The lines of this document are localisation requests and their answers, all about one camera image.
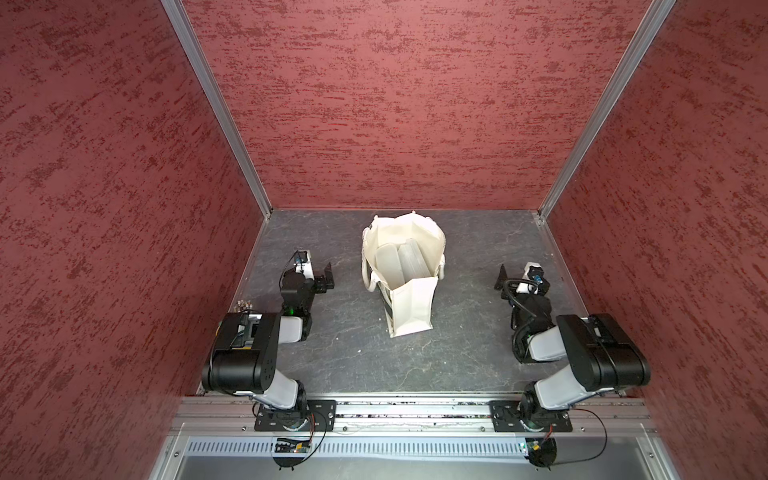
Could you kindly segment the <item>cream canvas tote bag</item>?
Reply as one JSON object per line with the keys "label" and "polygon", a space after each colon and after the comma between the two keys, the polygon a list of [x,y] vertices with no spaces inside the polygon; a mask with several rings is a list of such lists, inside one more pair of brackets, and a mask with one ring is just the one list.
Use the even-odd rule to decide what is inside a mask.
{"label": "cream canvas tote bag", "polygon": [[362,233],[362,280],[381,292],[389,335],[432,328],[432,305],[444,278],[446,237],[430,217],[416,212],[376,216]]}

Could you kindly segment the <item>frosted translucent pencil case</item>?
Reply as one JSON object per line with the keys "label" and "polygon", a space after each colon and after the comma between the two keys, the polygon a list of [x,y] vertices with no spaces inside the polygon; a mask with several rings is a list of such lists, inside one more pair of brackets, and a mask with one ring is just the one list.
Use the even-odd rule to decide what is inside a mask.
{"label": "frosted translucent pencil case", "polygon": [[375,252],[375,265],[379,277],[390,290],[406,283],[397,245],[387,243],[380,246]]}

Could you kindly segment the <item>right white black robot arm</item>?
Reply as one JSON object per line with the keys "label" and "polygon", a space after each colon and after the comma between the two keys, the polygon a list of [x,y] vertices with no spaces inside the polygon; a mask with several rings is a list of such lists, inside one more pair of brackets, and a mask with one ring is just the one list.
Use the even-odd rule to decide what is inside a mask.
{"label": "right white black robot arm", "polygon": [[513,415],[524,429],[558,427],[583,400],[650,382],[648,360],[611,315],[552,315],[550,282],[540,264],[527,263],[519,277],[501,266],[494,289],[511,306],[511,346],[518,362],[567,362],[526,385]]}

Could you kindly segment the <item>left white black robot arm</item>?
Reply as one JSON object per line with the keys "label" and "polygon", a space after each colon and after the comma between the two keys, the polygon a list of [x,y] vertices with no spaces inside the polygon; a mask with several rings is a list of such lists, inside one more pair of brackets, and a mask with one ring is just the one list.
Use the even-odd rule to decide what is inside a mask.
{"label": "left white black robot arm", "polygon": [[277,369],[278,347],[308,339],[315,296],[334,287],[330,264],[317,276],[309,261],[293,261],[279,281],[279,311],[244,310],[225,315],[202,370],[203,389],[248,397],[298,421],[308,418],[304,386]]}

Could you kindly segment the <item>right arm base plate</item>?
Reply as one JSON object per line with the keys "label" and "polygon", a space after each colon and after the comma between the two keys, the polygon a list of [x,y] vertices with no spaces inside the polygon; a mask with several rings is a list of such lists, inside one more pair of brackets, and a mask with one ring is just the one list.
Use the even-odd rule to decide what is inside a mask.
{"label": "right arm base plate", "polygon": [[570,433],[573,426],[567,410],[546,410],[520,401],[490,401],[490,418],[497,433]]}

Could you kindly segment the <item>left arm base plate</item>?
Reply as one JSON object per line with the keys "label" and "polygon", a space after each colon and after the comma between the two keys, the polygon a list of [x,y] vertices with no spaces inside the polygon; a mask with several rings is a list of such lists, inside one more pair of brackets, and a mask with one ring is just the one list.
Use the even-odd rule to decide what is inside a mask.
{"label": "left arm base plate", "polygon": [[334,429],[337,406],[335,400],[320,399],[310,399],[289,410],[259,405],[253,429],[273,433],[330,432]]}

